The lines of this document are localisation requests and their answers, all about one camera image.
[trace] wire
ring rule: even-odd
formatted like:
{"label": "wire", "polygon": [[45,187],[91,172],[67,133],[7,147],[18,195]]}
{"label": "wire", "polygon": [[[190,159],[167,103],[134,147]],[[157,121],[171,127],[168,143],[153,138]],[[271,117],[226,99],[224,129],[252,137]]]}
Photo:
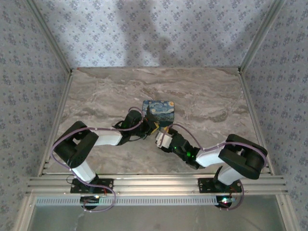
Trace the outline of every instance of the wire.
{"label": "wire", "polygon": [[170,124],[170,125],[165,129],[165,131],[164,131],[164,133],[163,133],[163,136],[162,136],[162,139],[161,139],[160,144],[159,144],[160,147],[161,147],[162,144],[163,144],[163,140],[164,140],[164,137],[165,137],[165,135],[166,135],[168,129],[171,128],[171,127],[173,127],[173,126],[178,126],[178,127],[182,128],[182,129],[184,129],[185,131],[187,131],[188,134],[190,134],[191,137],[194,139],[194,141],[196,141],[196,143],[197,143],[197,145],[200,147],[200,149],[203,150],[203,147],[202,147],[201,144],[198,142],[197,138],[196,138],[190,131],[188,131],[187,128],[183,127],[183,126],[180,125],[180,124]]}
{"label": "wire", "polygon": [[261,152],[258,148],[255,148],[255,147],[253,147],[253,146],[251,146],[251,145],[249,145],[249,144],[245,144],[245,143],[240,143],[240,142],[224,142],[224,143],[217,144],[216,146],[211,147],[211,148],[203,148],[203,147],[201,146],[201,144],[199,143],[199,141],[197,140],[197,138],[196,138],[190,131],[188,131],[188,129],[186,129],[185,127],[183,127],[183,126],[180,125],[180,124],[171,124],[171,125],[169,125],[169,126],[165,129],[164,134],[163,134],[163,136],[162,136],[162,139],[161,139],[161,141],[160,141],[159,146],[162,145],[164,136],[166,135],[168,129],[171,128],[171,127],[173,127],[173,126],[178,126],[178,127],[182,128],[182,129],[184,129],[185,131],[187,131],[188,134],[190,134],[191,137],[194,139],[194,141],[197,143],[197,145],[199,146],[199,148],[200,148],[201,150],[203,150],[204,152],[210,152],[210,151],[216,150],[216,149],[218,149],[218,148],[220,148],[220,147],[222,147],[222,146],[228,145],[228,144],[239,145],[239,146],[242,146],[242,147],[249,148],[249,149],[255,151],[256,153],[258,153],[258,154],[263,158],[263,162],[264,162],[264,166],[263,166],[263,167],[265,167],[265,166],[267,165],[267,163],[268,163],[268,161],[267,161],[267,159],[266,159],[266,156],[263,154],[263,152]]}
{"label": "wire", "polygon": [[87,211],[87,212],[98,212],[99,210],[88,210],[88,209],[86,209],[86,204],[87,204],[87,203],[95,204],[95,203],[98,203],[98,202],[99,202],[99,199],[97,199],[97,198],[89,198],[89,199],[87,199],[87,200],[84,200],[84,202],[83,202],[83,204],[82,204],[83,210],[84,210],[84,211]]}
{"label": "wire", "polygon": [[[197,145],[200,147],[200,149],[203,150],[204,152],[210,152],[210,151],[216,150],[216,149],[218,149],[218,148],[220,148],[220,147],[222,147],[222,146],[228,145],[228,144],[231,144],[231,145],[239,145],[239,146],[246,147],[246,148],[249,148],[249,149],[251,149],[251,150],[257,152],[257,153],[263,158],[263,161],[264,161],[264,166],[263,166],[263,167],[265,167],[265,166],[267,165],[267,163],[268,163],[268,162],[267,162],[267,159],[266,159],[266,156],[263,154],[263,152],[261,152],[259,149],[255,148],[255,147],[253,147],[253,146],[251,146],[251,145],[249,145],[249,144],[245,144],[245,143],[240,143],[240,142],[224,142],[224,143],[217,144],[216,146],[211,147],[211,148],[203,148],[203,147],[201,146],[201,144],[199,143],[199,141],[197,140],[197,138],[196,138],[190,131],[188,131],[188,129],[186,129],[184,126],[182,126],[182,125],[180,125],[180,124],[171,124],[171,125],[169,125],[169,126],[165,129],[164,134],[163,134],[163,136],[162,136],[162,139],[161,139],[161,141],[160,141],[159,146],[162,145],[164,136],[166,135],[168,129],[171,128],[171,127],[173,127],[173,126],[178,126],[178,127],[182,128],[182,129],[184,129],[185,131],[187,131],[188,134],[191,135],[191,137],[194,139],[194,141],[195,141],[195,142],[197,143]],[[242,182],[241,182],[240,180],[239,180],[239,183],[241,184],[241,189],[242,189],[242,196],[241,196],[241,199],[240,199],[239,203],[238,203],[236,206],[234,206],[234,207],[232,207],[232,208],[227,208],[226,210],[228,210],[228,211],[234,210],[234,209],[238,208],[238,207],[242,204],[242,202],[243,202],[243,200],[244,200],[244,187],[243,187],[243,184],[242,184]]]}
{"label": "wire", "polygon": [[233,190],[235,193],[236,193],[236,197],[235,197],[235,200],[237,200],[237,191],[235,190],[235,188],[233,187],[230,187],[231,190]]}
{"label": "wire", "polygon": [[115,203],[116,203],[116,193],[115,191],[108,187],[108,186],[104,186],[104,185],[98,185],[98,184],[90,184],[90,183],[87,183],[86,181],[83,181],[68,165],[65,165],[63,163],[61,163],[59,160],[57,160],[55,158],[55,156],[53,155],[53,151],[55,149],[55,147],[58,146],[58,144],[60,144],[62,141],[64,141],[65,139],[71,137],[72,135],[78,133],[78,132],[81,132],[81,131],[85,131],[85,130],[104,130],[104,131],[130,131],[130,130],[133,130],[135,128],[137,128],[142,122],[143,122],[143,119],[144,119],[144,113],[143,111],[138,108],[138,107],[131,107],[128,112],[130,112],[132,109],[137,109],[140,113],[141,113],[141,116],[142,116],[142,119],[139,121],[139,123],[131,128],[126,128],[126,129],[117,129],[117,128],[91,128],[91,127],[86,127],[86,128],[80,128],[80,129],[77,129],[75,131],[72,131],[70,133],[68,133],[67,135],[61,137],[58,141],[56,141],[53,146],[51,147],[51,150],[50,150],[50,157],[55,161],[57,162],[58,164],[60,164],[61,166],[69,169],[73,175],[75,176],[75,178],[77,178],[81,183],[83,183],[84,185],[87,185],[87,186],[90,186],[90,187],[97,187],[97,188],[103,188],[103,189],[107,189],[109,190],[112,194],[113,194],[113,201],[112,203],[107,207],[107,208],[104,208],[104,209],[100,209],[100,210],[88,210],[84,207],[84,211],[86,212],[90,212],[90,213],[97,213],[97,212],[104,212],[104,211],[107,211],[109,209],[111,209],[113,206],[115,206]]}
{"label": "wire", "polygon": [[239,203],[236,206],[232,207],[232,208],[221,208],[222,210],[226,210],[226,211],[235,210],[236,208],[238,208],[243,203],[245,192],[244,192],[244,187],[243,187],[243,183],[241,182],[241,180],[239,180],[239,183],[241,184],[241,189],[242,189],[242,196],[240,198]]}
{"label": "wire", "polygon": [[74,176],[74,175],[69,175],[69,176],[66,178],[66,182],[67,182],[68,184],[70,184],[70,185],[73,184],[73,180],[72,180],[72,182],[68,182],[68,178],[71,177],[71,176]]}
{"label": "wire", "polygon": [[117,126],[119,126],[121,123],[123,123],[124,122],[124,120],[121,120],[121,121],[119,121],[119,122],[117,122],[115,125],[114,125],[114,127],[117,127]]}
{"label": "wire", "polygon": [[142,138],[142,137],[136,138],[136,139],[134,139],[134,140],[129,140],[129,142],[138,141],[138,140],[140,140],[141,138]]}

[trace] enclosure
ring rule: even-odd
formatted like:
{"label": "enclosure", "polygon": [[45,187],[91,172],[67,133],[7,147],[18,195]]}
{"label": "enclosure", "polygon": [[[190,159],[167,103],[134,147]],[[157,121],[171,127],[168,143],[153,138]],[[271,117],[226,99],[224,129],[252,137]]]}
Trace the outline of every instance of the enclosure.
{"label": "enclosure", "polygon": [[[305,1],[4,0],[1,9],[1,229],[308,230]],[[216,194],[199,193],[198,179],[220,165],[192,169],[151,135],[93,148],[87,161],[114,179],[118,205],[82,210],[52,144],[78,120],[111,127],[144,100],[173,101],[175,122],[204,147],[235,133],[267,148],[260,179],[243,179],[241,207],[220,212]]]}

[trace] patterned wallpaper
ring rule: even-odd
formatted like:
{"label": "patterned wallpaper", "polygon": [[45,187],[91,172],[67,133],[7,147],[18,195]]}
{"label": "patterned wallpaper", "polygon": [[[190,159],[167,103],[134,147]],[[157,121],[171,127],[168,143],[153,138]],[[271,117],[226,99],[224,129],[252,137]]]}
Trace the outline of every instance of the patterned wallpaper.
{"label": "patterned wallpaper", "polygon": [[34,0],[71,67],[239,66],[272,0]]}
{"label": "patterned wallpaper", "polygon": [[245,77],[271,158],[308,231],[308,2],[290,0]]}
{"label": "patterned wallpaper", "polygon": [[37,174],[67,75],[19,0],[0,1],[0,230]]}

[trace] floor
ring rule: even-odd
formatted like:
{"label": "floor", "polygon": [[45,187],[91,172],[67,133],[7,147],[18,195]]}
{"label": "floor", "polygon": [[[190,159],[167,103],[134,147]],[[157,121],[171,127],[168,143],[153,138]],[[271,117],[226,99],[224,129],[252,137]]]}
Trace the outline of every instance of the floor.
{"label": "floor", "polygon": [[[224,141],[231,133],[257,141],[235,68],[76,70],[58,136],[78,120],[108,128],[122,120],[130,107],[141,108],[143,100],[174,101],[175,122],[189,129],[204,147]],[[195,144],[185,131],[180,133]],[[159,150],[155,135],[117,147],[96,146],[87,161],[97,173],[215,173],[218,168],[190,168],[175,154]],[[65,171],[53,161],[45,170]]]}

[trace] marble surface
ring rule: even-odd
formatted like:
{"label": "marble surface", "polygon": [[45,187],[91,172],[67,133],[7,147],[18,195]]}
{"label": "marble surface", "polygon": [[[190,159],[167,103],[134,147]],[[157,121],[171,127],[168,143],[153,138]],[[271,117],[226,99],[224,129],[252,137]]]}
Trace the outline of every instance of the marble surface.
{"label": "marble surface", "polygon": [[[204,146],[230,133],[256,142],[236,69],[81,68],[73,81],[58,137],[77,120],[89,127],[111,127],[143,100],[175,102],[175,122],[188,128]],[[178,131],[195,145],[180,128]],[[97,173],[216,172],[217,166],[195,170],[173,153],[155,145],[155,135],[122,146],[97,146],[87,161]],[[51,161],[45,172],[66,172]]]}

